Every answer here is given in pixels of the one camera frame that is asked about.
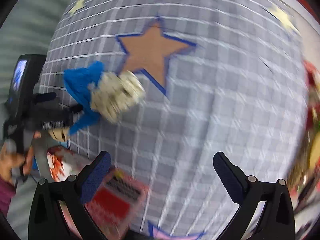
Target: device screen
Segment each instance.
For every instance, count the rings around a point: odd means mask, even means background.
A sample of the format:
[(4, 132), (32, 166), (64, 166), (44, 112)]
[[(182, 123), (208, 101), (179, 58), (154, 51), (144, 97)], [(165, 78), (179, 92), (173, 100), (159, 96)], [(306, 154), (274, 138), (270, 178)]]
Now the device screen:
[(14, 91), (18, 91), (20, 87), (20, 82), (22, 79), (22, 75), (24, 72), (24, 69), (26, 67), (27, 61), (26, 60), (20, 60), (17, 64), (17, 67), (14, 71), (13, 74), (13, 79), (12, 79), (12, 88)]

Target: gray plaid fabric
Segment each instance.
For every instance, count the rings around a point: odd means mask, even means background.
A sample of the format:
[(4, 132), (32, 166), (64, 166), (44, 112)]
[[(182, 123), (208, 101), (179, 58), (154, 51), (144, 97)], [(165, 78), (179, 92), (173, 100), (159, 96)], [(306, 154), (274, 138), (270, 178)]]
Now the gray plaid fabric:
[[(69, 11), (76, 0), (66, 8)], [(306, 86), (301, 38), (288, 34), (265, 9), (278, 0), (86, 0), (66, 13), (54, 33), (41, 92), (74, 102), (63, 71), (100, 60), (115, 71), (124, 57), (114, 38), (140, 33), (155, 16), (165, 32), (197, 43), (169, 62), (167, 97), (138, 75), (146, 100), (112, 125), (101, 120), (71, 137), (70, 148), (113, 163), (150, 187), (132, 229), (148, 221), (174, 236), (206, 231), (215, 239), (234, 215), (212, 166), (223, 151), (261, 181), (284, 177), (305, 123)]]

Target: blue cloth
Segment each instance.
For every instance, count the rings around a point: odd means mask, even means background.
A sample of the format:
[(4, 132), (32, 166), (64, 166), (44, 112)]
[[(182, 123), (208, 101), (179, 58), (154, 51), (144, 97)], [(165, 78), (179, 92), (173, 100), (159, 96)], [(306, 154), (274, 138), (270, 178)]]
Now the blue cloth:
[(94, 83), (97, 86), (103, 70), (104, 65), (100, 61), (92, 63), (88, 68), (65, 70), (63, 79), (66, 89), (83, 106), (84, 111), (79, 121), (70, 127), (70, 135), (85, 126), (98, 122), (100, 114), (92, 111), (90, 108), (91, 92), (88, 89), (88, 85)]

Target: purple sleeve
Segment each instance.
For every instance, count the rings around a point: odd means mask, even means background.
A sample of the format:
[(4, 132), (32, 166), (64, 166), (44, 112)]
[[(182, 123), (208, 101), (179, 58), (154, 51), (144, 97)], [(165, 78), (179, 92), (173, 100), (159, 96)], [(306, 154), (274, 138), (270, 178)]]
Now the purple sleeve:
[(7, 217), (12, 197), (16, 194), (14, 186), (0, 177), (0, 210)]

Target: metal screw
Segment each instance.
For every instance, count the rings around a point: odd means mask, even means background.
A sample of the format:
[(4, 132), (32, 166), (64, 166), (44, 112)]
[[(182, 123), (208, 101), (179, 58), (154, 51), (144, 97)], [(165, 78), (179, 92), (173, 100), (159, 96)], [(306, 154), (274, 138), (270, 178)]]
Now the metal screw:
[(68, 180), (69, 181), (75, 181), (76, 180), (76, 175), (70, 175), (69, 177), (68, 177)]
[(248, 176), (248, 180), (250, 181), (250, 182), (256, 182), (256, 177), (255, 176), (252, 176), (252, 175), (250, 175), (250, 176)]
[(285, 185), (285, 180), (284, 179), (279, 179), (279, 184), (284, 186)]
[(41, 180), (39, 180), (39, 182), (38, 182), (38, 184), (40, 184), (40, 185), (43, 185), (44, 183), (46, 183), (46, 179), (41, 179)]

